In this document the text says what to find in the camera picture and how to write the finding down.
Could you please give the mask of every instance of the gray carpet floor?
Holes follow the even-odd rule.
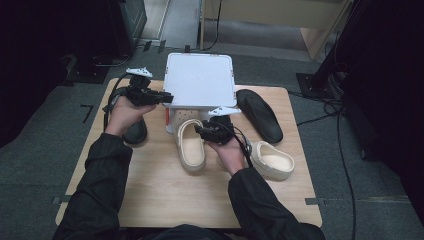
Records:
[[[128,62],[109,70],[103,84],[58,86],[33,115],[19,137],[0,149],[0,239],[50,239],[56,229],[62,196],[94,120],[108,81],[126,68],[147,67],[152,79],[163,79],[167,55],[181,52],[152,47],[138,49]],[[236,84],[279,86],[299,92],[295,74],[314,73],[316,62],[230,55]],[[290,96],[296,121],[325,115],[323,104]],[[81,104],[93,105],[88,112]],[[337,140],[337,117],[299,126],[302,145],[319,202],[327,239],[351,239],[356,215],[356,239],[423,239],[424,230],[399,177],[380,162],[361,159],[360,147],[349,124],[340,117],[340,137],[351,194]]]

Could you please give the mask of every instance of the white container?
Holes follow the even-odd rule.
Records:
[[[210,110],[237,105],[233,63],[227,55],[171,53],[163,86],[174,96],[172,103],[163,103],[169,111],[169,133],[173,132],[170,119],[175,109],[197,109],[205,120]]]

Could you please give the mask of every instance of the hand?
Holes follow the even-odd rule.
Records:
[[[232,138],[225,145],[213,142],[207,143],[218,153],[219,160],[231,176],[244,168],[244,155],[239,142],[235,138]]]
[[[113,107],[105,133],[122,137],[131,125],[140,121],[144,114],[155,108],[156,105],[136,107],[127,97],[121,96]]]

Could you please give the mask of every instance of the black jacket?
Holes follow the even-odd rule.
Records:
[[[115,238],[131,156],[132,149],[120,137],[103,133],[93,143],[85,162],[86,172],[53,239]],[[248,239],[324,239],[318,227],[296,220],[254,168],[238,171],[229,182],[228,193]],[[228,238],[203,228],[181,225],[149,239]]]

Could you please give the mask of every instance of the beige clog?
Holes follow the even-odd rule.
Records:
[[[252,144],[253,166],[265,177],[282,181],[290,177],[294,170],[294,160],[265,141]]]
[[[172,117],[172,128],[181,165],[188,172],[197,172],[206,165],[203,140],[194,126],[203,126],[197,110],[176,110]]]

